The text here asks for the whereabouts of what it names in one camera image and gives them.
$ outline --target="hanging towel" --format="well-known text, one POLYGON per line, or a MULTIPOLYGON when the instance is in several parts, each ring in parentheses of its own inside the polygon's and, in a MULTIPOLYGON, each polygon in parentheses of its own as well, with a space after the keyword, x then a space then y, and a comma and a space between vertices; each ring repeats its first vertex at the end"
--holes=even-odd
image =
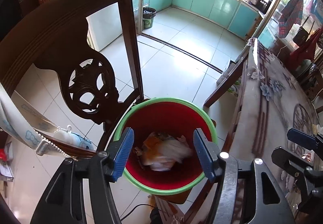
POLYGON ((278 19, 279 38, 285 38, 293 24, 302 23, 304 0, 290 0, 282 10, 282 15, 278 19))
POLYGON ((290 71, 295 70, 304 59, 314 61, 316 43, 318 42, 322 33, 323 27, 317 29, 301 47, 290 53, 285 64, 290 71))

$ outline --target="electric cable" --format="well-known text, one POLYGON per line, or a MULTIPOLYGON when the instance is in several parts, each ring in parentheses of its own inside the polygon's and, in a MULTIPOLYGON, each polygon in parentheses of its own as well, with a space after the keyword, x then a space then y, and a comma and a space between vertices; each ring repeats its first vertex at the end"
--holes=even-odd
POLYGON ((150 206, 150 207, 153 207, 153 208, 157 208, 157 207, 154 207, 152 205, 149 205, 149 204, 138 204, 137 206, 135 206, 127 215, 125 215, 122 219, 120 219, 120 221, 123 221, 126 217, 128 217, 137 207, 139 206, 150 206))

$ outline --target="plaid cloth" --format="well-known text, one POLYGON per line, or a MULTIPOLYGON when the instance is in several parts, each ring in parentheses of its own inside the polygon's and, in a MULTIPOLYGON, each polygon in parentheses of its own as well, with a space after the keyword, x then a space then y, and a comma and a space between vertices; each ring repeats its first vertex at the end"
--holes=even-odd
POLYGON ((285 38, 293 24, 302 23, 304 0, 290 0, 282 10, 282 15, 278 19, 279 38, 285 38))

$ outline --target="screw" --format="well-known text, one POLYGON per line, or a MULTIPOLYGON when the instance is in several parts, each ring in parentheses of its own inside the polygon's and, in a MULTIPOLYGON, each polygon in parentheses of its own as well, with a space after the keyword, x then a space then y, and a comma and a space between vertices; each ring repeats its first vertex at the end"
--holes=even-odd
POLYGON ((227 152, 221 152, 220 157, 222 157, 223 159, 227 159, 229 157, 229 154, 227 152))
POLYGON ((263 161, 262 161, 261 158, 256 158, 255 163, 258 164, 258 165, 261 165, 263 163, 263 161))
POLYGON ((106 151, 101 151, 101 152, 99 152, 99 153, 98 153, 98 156, 99 156, 99 157, 106 157, 106 156, 107 156, 107 154, 108 154, 108 153, 107 153, 106 151))
POLYGON ((317 189, 313 189, 313 190, 312 190, 312 194, 313 194, 314 196, 317 196, 317 195, 319 194, 319 191, 318 191, 317 189))
POLYGON ((64 164, 66 164, 66 165, 71 164, 72 161, 73 161, 73 158, 68 157, 68 158, 64 159, 64 164))

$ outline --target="floral tablecloth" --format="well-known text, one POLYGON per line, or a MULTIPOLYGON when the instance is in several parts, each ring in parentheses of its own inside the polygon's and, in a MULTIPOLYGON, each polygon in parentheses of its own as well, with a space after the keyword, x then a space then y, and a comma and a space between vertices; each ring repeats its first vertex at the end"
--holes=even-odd
POLYGON ((251 41, 240 119, 230 148, 234 157, 262 158, 285 194, 294 178, 272 163, 279 146, 301 156, 305 149, 287 140, 294 127, 311 135, 319 124, 314 106, 284 65, 257 39, 251 41))

